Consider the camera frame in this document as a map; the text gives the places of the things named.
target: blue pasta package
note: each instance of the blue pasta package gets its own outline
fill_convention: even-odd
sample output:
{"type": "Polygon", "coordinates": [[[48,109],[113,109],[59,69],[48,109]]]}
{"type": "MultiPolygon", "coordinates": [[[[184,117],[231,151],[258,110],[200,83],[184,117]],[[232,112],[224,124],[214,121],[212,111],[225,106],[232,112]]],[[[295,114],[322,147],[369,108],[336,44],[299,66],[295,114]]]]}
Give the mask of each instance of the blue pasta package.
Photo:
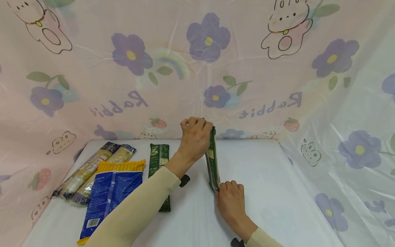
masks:
{"type": "Polygon", "coordinates": [[[78,245],[84,245],[107,215],[142,184],[144,165],[145,160],[100,162],[78,245]]]}

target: finger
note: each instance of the finger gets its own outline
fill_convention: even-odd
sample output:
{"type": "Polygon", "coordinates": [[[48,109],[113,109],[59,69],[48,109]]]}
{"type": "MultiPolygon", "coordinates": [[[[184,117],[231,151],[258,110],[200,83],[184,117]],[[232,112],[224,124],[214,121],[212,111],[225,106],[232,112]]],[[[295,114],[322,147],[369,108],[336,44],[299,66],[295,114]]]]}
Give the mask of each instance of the finger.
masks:
{"type": "Polygon", "coordinates": [[[180,125],[181,125],[182,131],[184,132],[186,130],[186,128],[188,127],[188,118],[182,120],[180,125]]]}
{"type": "Polygon", "coordinates": [[[226,185],[226,189],[227,189],[227,190],[229,190],[229,189],[232,188],[232,184],[231,184],[229,181],[226,181],[226,182],[225,182],[225,185],[226,185]]]}
{"type": "Polygon", "coordinates": [[[221,184],[220,184],[220,192],[222,192],[222,191],[226,191],[226,185],[225,185],[225,183],[221,183],[221,184]]]}
{"type": "Polygon", "coordinates": [[[188,128],[193,128],[197,122],[198,122],[197,117],[190,117],[188,120],[188,128]]]}
{"type": "Polygon", "coordinates": [[[207,134],[209,134],[211,132],[211,130],[213,129],[213,123],[212,122],[207,122],[204,125],[203,131],[207,134]]]}
{"type": "Polygon", "coordinates": [[[206,124],[206,119],[204,119],[204,118],[199,118],[199,120],[197,121],[197,124],[196,124],[196,128],[198,129],[198,130],[202,130],[203,128],[204,128],[204,125],[206,124]]]}
{"type": "Polygon", "coordinates": [[[237,187],[244,194],[244,185],[239,184],[239,185],[237,185],[237,187]]]}
{"type": "Polygon", "coordinates": [[[230,183],[232,184],[233,188],[235,188],[237,190],[239,189],[239,187],[237,186],[237,182],[236,181],[232,180],[230,183]]]}

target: green pasta package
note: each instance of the green pasta package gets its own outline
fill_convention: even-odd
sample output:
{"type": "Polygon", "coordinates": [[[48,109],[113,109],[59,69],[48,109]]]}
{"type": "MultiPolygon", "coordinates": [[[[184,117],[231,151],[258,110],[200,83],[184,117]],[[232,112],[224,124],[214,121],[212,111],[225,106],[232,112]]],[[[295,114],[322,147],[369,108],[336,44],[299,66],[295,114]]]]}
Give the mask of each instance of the green pasta package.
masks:
{"type": "MultiPolygon", "coordinates": [[[[149,159],[148,177],[154,175],[162,166],[169,162],[169,145],[168,144],[152,144],[151,155],[149,159]]],[[[167,197],[159,212],[170,212],[170,195],[167,197]]]]}
{"type": "Polygon", "coordinates": [[[206,151],[206,162],[209,172],[209,185],[213,191],[219,191],[221,180],[218,172],[217,150],[215,147],[215,127],[210,132],[210,146],[206,151]]]}

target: spaghetti package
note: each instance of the spaghetti package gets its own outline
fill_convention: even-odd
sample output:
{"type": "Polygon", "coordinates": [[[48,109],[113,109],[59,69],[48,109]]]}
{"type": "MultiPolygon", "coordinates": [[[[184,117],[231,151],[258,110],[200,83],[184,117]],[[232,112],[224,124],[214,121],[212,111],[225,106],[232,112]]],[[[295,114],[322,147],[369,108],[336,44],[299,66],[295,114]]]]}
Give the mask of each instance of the spaghetti package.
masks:
{"type": "Polygon", "coordinates": [[[100,162],[78,245],[84,245],[107,215],[142,184],[144,165],[145,160],[100,162]]]}
{"type": "MultiPolygon", "coordinates": [[[[134,154],[136,149],[128,144],[122,144],[121,147],[107,160],[110,163],[122,163],[128,161],[134,154]]],[[[95,181],[97,172],[92,175],[71,198],[71,202],[75,206],[86,207],[90,199],[92,185],[95,181]]]]}
{"type": "MultiPolygon", "coordinates": [[[[169,162],[169,145],[168,144],[152,144],[151,143],[151,156],[149,159],[148,178],[169,162]]],[[[159,212],[170,212],[170,195],[167,197],[163,205],[160,207],[159,212]]]]}
{"type": "Polygon", "coordinates": [[[209,172],[209,185],[213,191],[220,191],[220,174],[218,172],[217,151],[215,147],[215,127],[210,132],[210,146],[206,151],[207,170],[209,172]]]}
{"type": "Polygon", "coordinates": [[[92,155],[81,167],[64,181],[52,194],[64,199],[70,199],[97,170],[99,162],[107,160],[120,147],[119,144],[108,141],[94,155],[92,155]]]}

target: arm sleeve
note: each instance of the arm sleeve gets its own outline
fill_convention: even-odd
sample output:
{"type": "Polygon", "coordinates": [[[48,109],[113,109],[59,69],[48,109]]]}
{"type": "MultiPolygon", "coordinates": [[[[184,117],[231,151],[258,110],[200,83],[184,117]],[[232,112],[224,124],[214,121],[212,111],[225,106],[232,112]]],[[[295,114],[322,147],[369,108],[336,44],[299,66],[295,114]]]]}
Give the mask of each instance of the arm sleeve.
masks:
{"type": "Polygon", "coordinates": [[[130,247],[180,183],[166,167],[159,169],[103,220],[85,247],[130,247]]]}
{"type": "Polygon", "coordinates": [[[258,227],[258,229],[256,229],[256,231],[251,235],[246,247],[282,247],[282,245],[258,227]]]}

